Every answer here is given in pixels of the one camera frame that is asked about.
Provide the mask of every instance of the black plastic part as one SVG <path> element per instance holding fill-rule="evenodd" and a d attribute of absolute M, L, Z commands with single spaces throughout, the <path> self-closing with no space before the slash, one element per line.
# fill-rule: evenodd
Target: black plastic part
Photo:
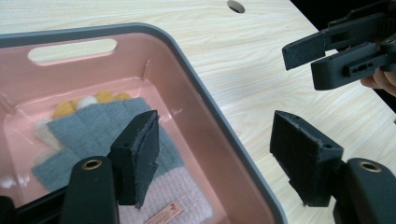
<path fill-rule="evenodd" d="M 315 90 L 332 90 L 372 75 L 375 72 L 373 64 L 353 75 L 348 73 L 346 65 L 354 63 L 357 58 L 373 57 L 374 55 L 375 43 L 364 43 L 311 63 Z"/>
<path fill-rule="evenodd" d="M 67 187 L 57 189 L 17 209 L 21 223 L 59 223 Z"/>
<path fill-rule="evenodd" d="M 136 205 L 145 201 L 149 184 L 157 171 L 160 153 L 158 113 L 156 110 L 137 115 L 110 148 L 108 157 L 120 171 L 116 184 L 119 205 Z"/>
<path fill-rule="evenodd" d="M 324 57 L 325 51 L 324 34 L 321 32 L 290 43 L 282 49 L 286 70 Z"/>
<path fill-rule="evenodd" d="M 370 16 L 372 14 L 375 14 L 377 12 L 388 12 L 388 5 L 389 5 L 389 0 L 381 0 L 381 1 L 376 1 L 372 4 L 369 4 L 367 6 L 364 7 L 359 7 L 359 8 L 355 8 L 350 10 L 347 15 L 344 18 L 338 19 L 338 20 L 334 20 L 334 21 L 330 21 L 328 23 L 329 27 L 332 26 L 336 26 L 339 25 L 341 23 L 345 23 L 347 21 L 353 21 L 356 20 L 358 18 L 362 18 L 362 17 L 366 17 L 366 16 Z"/>
<path fill-rule="evenodd" d="M 343 206 L 339 201 L 335 203 L 332 216 L 336 224 L 360 223 L 355 207 L 353 205 L 350 207 Z"/>
<path fill-rule="evenodd" d="M 109 158 L 90 157 L 76 163 L 64 198 L 60 223 L 119 223 Z"/>
<path fill-rule="evenodd" d="M 375 161 L 351 159 L 345 181 L 362 224 L 395 223 L 396 178 L 387 167 Z"/>
<path fill-rule="evenodd" d="M 386 72 L 396 71 L 396 34 L 383 40 L 380 49 L 380 53 L 383 55 L 384 60 L 379 68 Z"/>
<path fill-rule="evenodd" d="M 379 0 L 291 0 L 318 29 L 325 29 L 329 21 L 345 17 L 351 10 L 368 6 Z"/>
<path fill-rule="evenodd" d="M 329 27 L 288 44 L 282 49 L 286 69 L 289 70 L 319 59 L 325 56 L 326 50 L 374 41 L 378 34 L 378 24 L 384 18 L 384 13 L 376 13 Z"/>
<path fill-rule="evenodd" d="M 270 152 L 304 204 L 328 206 L 330 175 L 341 165 L 343 149 L 305 120 L 276 111 Z"/>
<path fill-rule="evenodd" d="M 0 196 L 0 224 L 19 224 L 14 202 L 8 197 Z"/>

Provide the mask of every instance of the yellow cloth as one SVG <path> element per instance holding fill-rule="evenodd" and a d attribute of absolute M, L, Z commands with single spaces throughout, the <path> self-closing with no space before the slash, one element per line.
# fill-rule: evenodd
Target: yellow cloth
<path fill-rule="evenodd" d="M 77 99 L 74 99 L 74 100 L 72 100 L 71 101 L 71 103 L 72 103 L 72 106 L 77 110 L 77 108 L 78 108 L 78 101 L 79 101 L 80 99 L 79 98 L 77 98 Z"/>
<path fill-rule="evenodd" d="M 116 95 L 116 100 L 128 100 L 131 99 L 131 96 L 126 92 L 121 92 Z"/>
<path fill-rule="evenodd" d="M 114 96 L 109 91 L 99 91 L 98 93 L 96 93 L 95 97 L 100 104 L 110 103 L 114 101 Z"/>
<path fill-rule="evenodd" d="M 69 101 L 62 101 L 60 102 L 56 108 L 55 111 L 52 114 L 52 119 L 58 119 L 67 115 L 71 115 L 76 111 L 76 109 L 73 107 L 73 104 Z"/>

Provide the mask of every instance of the pink plastic bin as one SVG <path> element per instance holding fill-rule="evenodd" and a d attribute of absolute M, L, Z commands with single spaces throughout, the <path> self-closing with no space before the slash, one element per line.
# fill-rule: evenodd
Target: pink plastic bin
<path fill-rule="evenodd" d="M 32 49 L 113 39 L 109 53 L 35 63 Z M 0 35 L 0 195 L 17 206 L 48 192 L 31 172 L 49 148 L 34 124 L 63 100 L 126 91 L 159 111 L 214 216 L 208 223 L 285 223 L 274 194 L 176 42 L 141 23 Z"/>

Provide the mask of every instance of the gray cloth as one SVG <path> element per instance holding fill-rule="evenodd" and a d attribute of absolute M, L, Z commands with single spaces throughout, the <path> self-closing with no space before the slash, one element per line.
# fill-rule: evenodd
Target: gray cloth
<path fill-rule="evenodd" d="M 50 191 L 67 185 L 74 164 L 91 156 L 106 156 L 111 144 L 138 114 L 149 111 L 143 98 L 88 105 L 75 114 L 50 122 L 49 129 L 65 146 L 59 153 L 33 168 L 37 179 Z M 183 166 L 172 139 L 160 127 L 160 165 L 154 179 Z"/>

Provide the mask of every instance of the brass insert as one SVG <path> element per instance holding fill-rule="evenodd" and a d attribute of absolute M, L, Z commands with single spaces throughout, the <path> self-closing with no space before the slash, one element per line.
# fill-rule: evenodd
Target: brass insert
<path fill-rule="evenodd" d="M 381 172 L 381 167 L 372 164 L 368 161 L 361 161 L 359 162 L 359 165 L 361 166 L 361 168 L 363 168 L 364 170 L 370 171 L 370 172 L 374 172 L 374 173 L 379 173 Z"/>
<path fill-rule="evenodd" d="M 90 160 L 90 161 L 84 162 L 84 164 L 82 165 L 82 169 L 84 169 L 84 170 L 93 170 L 93 169 L 98 168 L 100 165 L 102 165 L 102 161 L 100 161 L 100 160 Z"/>

